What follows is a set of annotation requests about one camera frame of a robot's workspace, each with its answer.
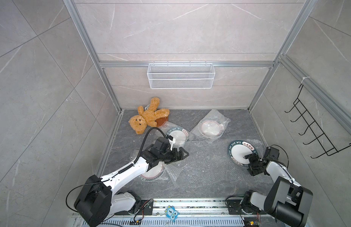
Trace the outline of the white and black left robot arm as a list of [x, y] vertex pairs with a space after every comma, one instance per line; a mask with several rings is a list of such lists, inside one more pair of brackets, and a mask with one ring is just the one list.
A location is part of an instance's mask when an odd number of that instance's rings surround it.
[[93, 175], [81, 185], [74, 202], [75, 210], [90, 227], [102, 223], [110, 213], [130, 211], [136, 207], [136, 194], [118, 191], [138, 176], [156, 167], [160, 162], [169, 164], [185, 159], [189, 153], [173, 146], [171, 136], [159, 137], [146, 149], [141, 148], [135, 160], [102, 177]]

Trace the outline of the large bubble wrap sheet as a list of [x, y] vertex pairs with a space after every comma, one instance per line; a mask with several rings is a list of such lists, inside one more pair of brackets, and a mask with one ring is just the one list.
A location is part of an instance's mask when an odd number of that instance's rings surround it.
[[215, 183], [254, 181], [246, 167], [236, 164], [228, 153], [232, 139], [213, 143], [193, 140], [184, 144], [189, 153], [184, 160], [166, 165], [165, 170], [176, 187], [198, 187]]

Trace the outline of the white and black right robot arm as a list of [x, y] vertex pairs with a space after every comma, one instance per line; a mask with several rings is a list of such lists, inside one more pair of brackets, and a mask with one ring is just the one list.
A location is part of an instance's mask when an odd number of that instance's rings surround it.
[[307, 223], [313, 193], [301, 186], [288, 172], [287, 165], [278, 160], [280, 146], [267, 147], [262, 158], [252, 151], [243, 154], [248, 160], [247, 170], [251, 176], [265, 174], [274, 184], [267, 195], [249, 190], [243, 196], [231, 195], [225, 199], [229, 214], [260, 214], [264, 212], [275, 221], [290, 227], [304, 227]]

